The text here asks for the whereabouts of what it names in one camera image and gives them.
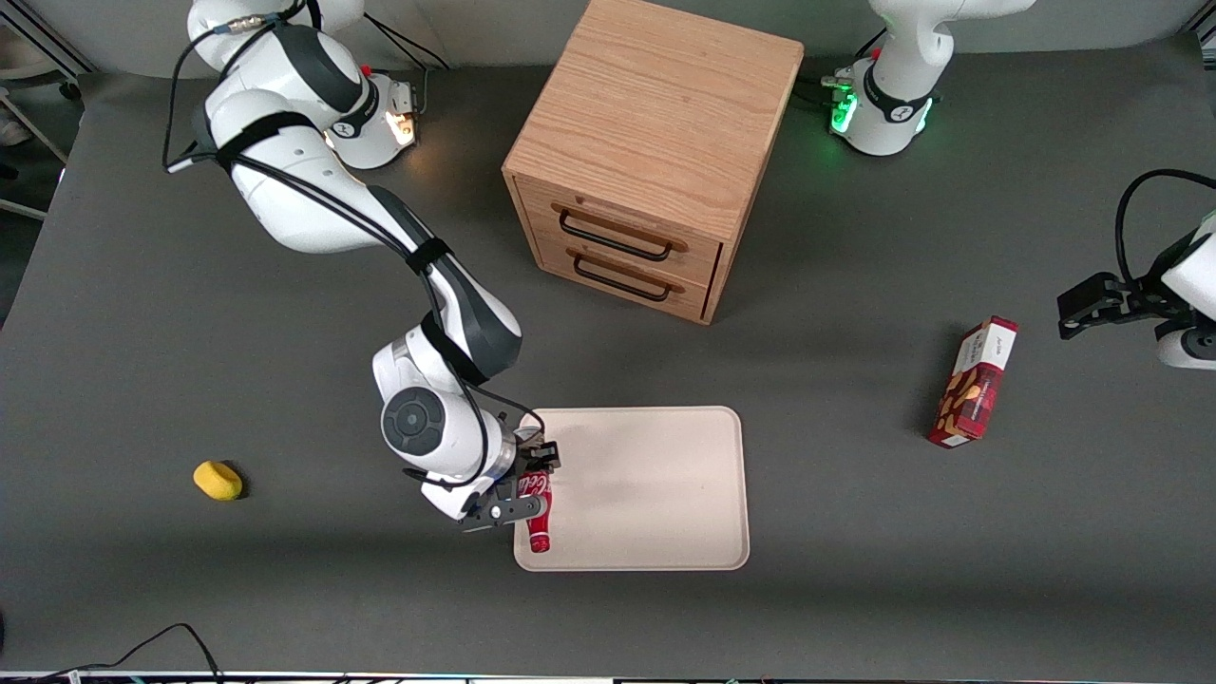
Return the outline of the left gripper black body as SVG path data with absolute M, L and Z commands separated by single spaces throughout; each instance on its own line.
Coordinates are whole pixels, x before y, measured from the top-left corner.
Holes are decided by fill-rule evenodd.
M 1126 276 L 1126 323 L 1159 319 L 1169 325 L 1187 323 L 1187 303 L 1164 284 L 1164 270 L 1148 270 L 1143 275 Z

